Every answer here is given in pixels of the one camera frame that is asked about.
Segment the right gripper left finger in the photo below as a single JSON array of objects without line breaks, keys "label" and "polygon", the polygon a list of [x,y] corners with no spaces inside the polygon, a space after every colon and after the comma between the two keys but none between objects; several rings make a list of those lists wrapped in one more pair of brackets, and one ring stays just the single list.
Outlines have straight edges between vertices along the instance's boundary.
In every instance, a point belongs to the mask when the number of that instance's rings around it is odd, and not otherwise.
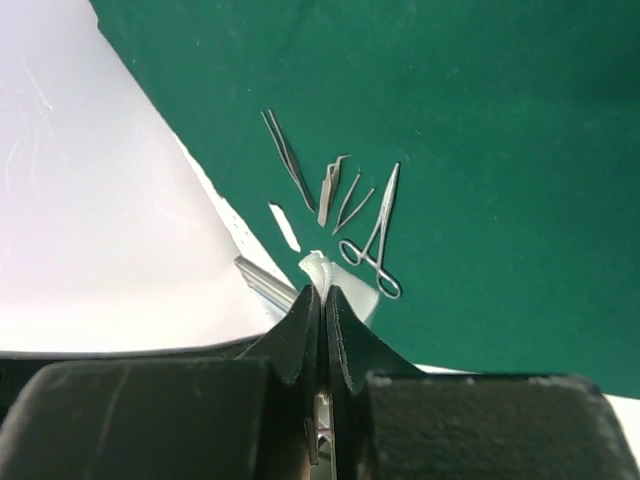
[{"label": "right gripper left finger", "polygon": [[320,323],[320,296],[307,285],[285,317],[240,355],[268,361],[268,438],[289,455],[289,465],[300,468],[318,463]]}]

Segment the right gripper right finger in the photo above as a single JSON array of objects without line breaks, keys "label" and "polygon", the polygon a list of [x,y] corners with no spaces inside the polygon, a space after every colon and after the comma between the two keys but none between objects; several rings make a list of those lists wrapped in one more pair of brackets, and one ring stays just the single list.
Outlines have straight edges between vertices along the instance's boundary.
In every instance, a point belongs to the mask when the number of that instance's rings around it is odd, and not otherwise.
[{"label": "right gripper right finger", "polygon": [[332,428],[332,475],[355,479],[369,433],[367,375],[422,378],[425,372],[403,358],[361,322],[343,290],[332,286],[324,307],[328,355],[327,387]]}]

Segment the curved-tip tweezers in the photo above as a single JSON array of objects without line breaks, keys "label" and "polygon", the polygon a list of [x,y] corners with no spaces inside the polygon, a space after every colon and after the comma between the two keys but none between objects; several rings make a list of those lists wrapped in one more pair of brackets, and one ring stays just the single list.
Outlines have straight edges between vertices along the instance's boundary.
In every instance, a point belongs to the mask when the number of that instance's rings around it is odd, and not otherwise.
[{"label": "curved-tip tweezers", "polygon": [[317,223],[321,227],[326,226],[329,217],[331,204],[339,184],[342,162],[349,157],[350,154],[339,155],[334,162],[327,165],[325,177],[321,184],[317,213]]}]

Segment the fine straight tweezers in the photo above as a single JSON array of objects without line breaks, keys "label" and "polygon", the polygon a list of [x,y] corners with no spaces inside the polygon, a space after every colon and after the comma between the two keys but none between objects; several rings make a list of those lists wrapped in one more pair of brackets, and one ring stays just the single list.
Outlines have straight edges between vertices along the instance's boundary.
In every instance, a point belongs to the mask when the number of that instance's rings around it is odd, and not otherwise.
[{"label": "fine straight tweezers", "polygon": [[333,235],[336,235],[347,223],[349,223],[364,208],[364,206],[375,193],[375,188],[371,187],[365,194],[365,196],[357,204],[354,204],[353,207],[351,207],[352,200],[354,198],[354,194],[356,188],[359,185],[361,177],[362,174],[358,172],[344,196],[344,199],[338,211],[336,223],[332,230]]}]

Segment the white bandage strip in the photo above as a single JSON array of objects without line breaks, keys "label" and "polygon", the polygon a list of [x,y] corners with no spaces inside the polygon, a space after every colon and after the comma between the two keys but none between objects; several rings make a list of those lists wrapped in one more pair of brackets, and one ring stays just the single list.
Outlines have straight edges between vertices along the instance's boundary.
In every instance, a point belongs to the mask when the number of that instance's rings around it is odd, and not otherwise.
[{"label": "white bandage strip", "polygon": [[283,208],[280,205],[273,202],[269,202],[268,207],[288,247],[292,251],[296,253],[300,253],[301,252],[300,243],[297,239],[296,234],[294,233],[294,230]]}]

